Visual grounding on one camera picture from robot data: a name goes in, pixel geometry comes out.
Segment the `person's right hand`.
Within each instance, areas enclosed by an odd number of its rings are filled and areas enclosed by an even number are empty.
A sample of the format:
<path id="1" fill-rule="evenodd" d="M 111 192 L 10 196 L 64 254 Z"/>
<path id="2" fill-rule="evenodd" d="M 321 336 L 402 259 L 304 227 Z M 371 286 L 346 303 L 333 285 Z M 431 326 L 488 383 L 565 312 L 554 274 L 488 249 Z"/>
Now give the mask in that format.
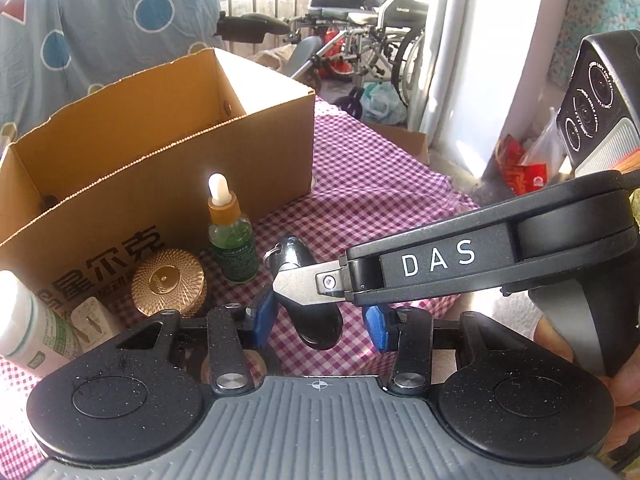
<path id="1" fill-rule="evenodd" d="M 601 377 L 600 381 L 608 387 L 615 405 L 613 426 L 602 448 L 606 453 L 626 444 L 639 431 L 639 411 L 634 404 L 640 399 L 640 349 L 634 350 L 613 378 Z"/>

